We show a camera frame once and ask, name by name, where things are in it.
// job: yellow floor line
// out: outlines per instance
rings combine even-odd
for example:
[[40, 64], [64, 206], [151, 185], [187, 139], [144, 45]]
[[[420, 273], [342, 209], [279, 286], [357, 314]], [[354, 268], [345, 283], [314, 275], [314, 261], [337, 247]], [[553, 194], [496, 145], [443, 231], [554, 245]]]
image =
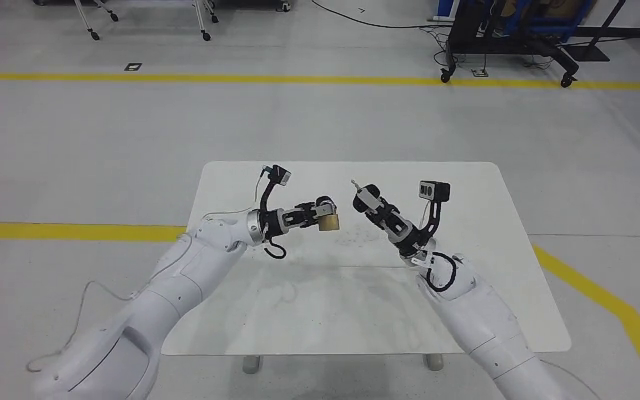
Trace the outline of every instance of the yellow floor line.
[[540, 247], [534, 245], [533, 250], [542, 267], [618, 317], [636, 352], [640, 355], [640, 314], [635, 308]]
[[[64, 74], [64, 73], [0, 73], [4, 81], [71, 81], [133, 83], [244, 83], [244, 84], [315, 84], [377, 86], [442, 86], [440, 78], [400, 76], [305, 76], [305, 75], [207, 75], [207, 74]], [[463, 79], [453, 78], [447, 86], [561, 89], [556, 80]], [[572, 89], [640, 90], [640, 82], [582, 82]]]
[[0, 239], [170, 242], [184, 231], [184, 226], [168, 225], [0, 223]]
[[[0, 240], [171, 242], [184, 231], [184, 226], [171, 225], [0, 223]], [[618, 317], [640, 355], [640, 315], [632, 306], [540, 247], [534, 245], [533, 249], [543, 268]]]

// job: floor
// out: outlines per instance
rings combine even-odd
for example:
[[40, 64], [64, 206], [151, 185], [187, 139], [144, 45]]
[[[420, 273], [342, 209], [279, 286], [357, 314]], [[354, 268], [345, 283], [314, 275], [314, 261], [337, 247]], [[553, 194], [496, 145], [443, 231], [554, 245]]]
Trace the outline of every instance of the floor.
[[[202, 166], [211, 160], [491, 161], [532, 244], [640, 309], [638, 90], [536, 87], [559, 82], [561, 71], [495, 56], [487, 60], [495, 81], [484, 87], [455, 85], [456, 78], [472, 79], [469, 69], [481, 67], [482, 56], [467, 57], [447, 86], [9, 77], [118, 74], [142, 62], [137, 74], [439, 78], [433, 60], [439, 49], [425, 32], [366, 27], [308, 0], [294, 2], [289, 13], [221, 7], [219, 24], [205, 22], [209, 43], [188, 2], [109, 4], [120, 22], [85, 7], [102, 37], [94, 42], [72, 4], [0, 0], [0, 222], [184, 225]], [[394, 25], [424, 23], [435, 10], [418, 0], [322, 4]], [[613, 61], [583, 64], [578, 79], [638, 81], [640, 41], [602, 49]], [[87, 280], [126, 293], [166, 248], [0, 241], [2, 397], [30, 397], [33, 377], [23, 365], [62, 344]], [[637, 398], [640, 359], [620, 321], [545, 274], [573, 347], [541, 357], [580, 376], [602, 398]], [[90, 294], [81, 326], [119, 306]], [[501, 398], [466, 356], [446, 363], [433, 373], [410, 355], [273, 357], [247, 376], [238, 358], [165, 357], [150, 398]], [[576, 398], [593, 398], [564, 372], [552, 372]]]

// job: gold object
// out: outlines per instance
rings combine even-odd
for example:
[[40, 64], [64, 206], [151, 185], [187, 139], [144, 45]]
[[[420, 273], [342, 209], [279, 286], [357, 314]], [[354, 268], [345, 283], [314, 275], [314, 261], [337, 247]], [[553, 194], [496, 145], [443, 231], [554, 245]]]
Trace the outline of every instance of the gold object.
[[325, 215], [318, 218], [318, 229], [321, 231], [337, 231], [340, 229], [338, 214]]

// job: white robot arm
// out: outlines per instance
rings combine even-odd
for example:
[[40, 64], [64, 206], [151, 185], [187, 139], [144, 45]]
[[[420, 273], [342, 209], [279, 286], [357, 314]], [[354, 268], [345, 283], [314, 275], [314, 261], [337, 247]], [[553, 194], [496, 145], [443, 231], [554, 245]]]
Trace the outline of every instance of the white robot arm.
[[440, 219], [449, 185], [422, 181], [420, 197], [430, 201], [429, 221], [416, 228], [380, 197], [375, 185], [359, 187], [353, 205], [384, 230], [401, 258], [417, 266], [418, 288], [456, 343], [493, 379], [507, 400], [570, 400], [531, 351], [516, 316], [461, 255], [425, 250]]
[[289, 172], [274, 165], [260, 209], [223, 219], [203, 218], [158, 262], [151, 278], [112, 319], [74, 342], [55, 363], [42, 371], [34, 389], [40, 399], [144, 399], [158, 373], [162, 344], [189, 310], [218, 287], [247, 246], [272, 242], [293, 227], [318, 224], [339, 229], [336, 206], [323, 196], [292, 210], [267, 210], [276, 184], [285, 185]]

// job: table surface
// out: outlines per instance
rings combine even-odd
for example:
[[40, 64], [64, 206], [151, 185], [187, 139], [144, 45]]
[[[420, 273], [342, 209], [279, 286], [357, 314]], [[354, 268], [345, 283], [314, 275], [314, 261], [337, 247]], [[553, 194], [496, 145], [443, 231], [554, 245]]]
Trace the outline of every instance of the table surface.
[[[202, 172], [189, 227], [211, 211], [252, 204], [262, 165], [211, 162]], [[460, 353], [386, 235], [351, 206], [350, 183], [375, 183], [418, 224], [420, 180], [451, 184], [437, 248], [463, 253], [517, 315], [536, 352], [566, 351], [571, 339], [500, 171], [492, 163], [280, 162], [291, 171], [269, 208], [318, 196], [338, 206], [340, 231], [317, 227], [279, 237], [288, 256], [250, 248], [223, 283], [165, 340], [165, 355]], [[262, 193], [264, 182], [261, 182]]]

